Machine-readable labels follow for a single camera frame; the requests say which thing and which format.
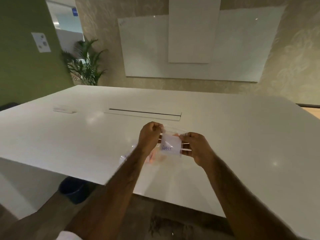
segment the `person's left arm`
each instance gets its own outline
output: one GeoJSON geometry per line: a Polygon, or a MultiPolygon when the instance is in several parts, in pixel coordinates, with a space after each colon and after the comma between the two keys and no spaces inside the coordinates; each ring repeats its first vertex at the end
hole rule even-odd
{"type": "Polygon", "coordinates": [[[150,122],[139,135],[137,147],[104,186],[72,219],[65,231],[83,240],[113,240],[117,238],[122,219],[146,157],[159,142],[163,125],[150,122]]]}

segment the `forearm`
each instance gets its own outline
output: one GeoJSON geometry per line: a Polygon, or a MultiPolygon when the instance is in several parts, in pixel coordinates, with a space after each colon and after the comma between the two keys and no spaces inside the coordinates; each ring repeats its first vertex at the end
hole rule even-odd
{"type": "Polygon", "coordinates": [[[116,239],[146,157],[137,147],[101,194],[73,218],[66,231],[74,232],[83,240],[116,239]]]}
{"type": "Polygon", "coordinates": [[[237,239],[297,239],[219,157],[203,168],[237,239]]]}

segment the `human hand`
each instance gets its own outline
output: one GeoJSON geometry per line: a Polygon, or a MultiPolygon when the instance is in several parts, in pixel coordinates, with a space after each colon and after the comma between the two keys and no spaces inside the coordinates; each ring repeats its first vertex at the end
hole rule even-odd
{"type": "Polygon", "coordinates": [[[206,138],[198,133],[189,132],[186,135],[180,135],[183,149],[191,149],[191,151],[181,150],[181,154],[194,158],[196,164],[200,167],[206,167],[212,160],[217,157],[206,138]]]}
{"type": "Polygon", "coordinates": [[[163,124],[154,121],[144,125],[140,131],[137,148],[140,148],[143,153],[149,155],[157,143],[161,143],[160,133],[162,130],[163,124]]]}

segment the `white table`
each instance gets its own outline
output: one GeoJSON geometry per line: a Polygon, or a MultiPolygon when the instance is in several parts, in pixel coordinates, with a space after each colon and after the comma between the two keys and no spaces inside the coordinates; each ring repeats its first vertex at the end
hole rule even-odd
{"type": "MultiPolygon", "coordinates": [[[[320,121],[280,97],[75,86],[2,111],[0,157],[105,184],[151,120],[203,134],[294,231],[319,239],[320,121]],[[56,105],[78,112],[54,112],[56,105]],[[106,113],[110,108],[181,117],[106,113]]],[[[145,164],[134,193],[224,216],[204,171],[190,157],[145,164]]]]}

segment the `person's left hand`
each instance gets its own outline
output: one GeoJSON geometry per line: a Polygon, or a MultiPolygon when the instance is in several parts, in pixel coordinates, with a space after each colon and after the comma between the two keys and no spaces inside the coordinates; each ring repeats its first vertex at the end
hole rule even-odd
{"type": "Polygon", "coordinates": [[[143,153],[149,155],[157,143],[161,142],[160,133],[162,130],[163,124],[154,121],[144,125],[140,131],[137,148],[140,148],[143,153]]]}

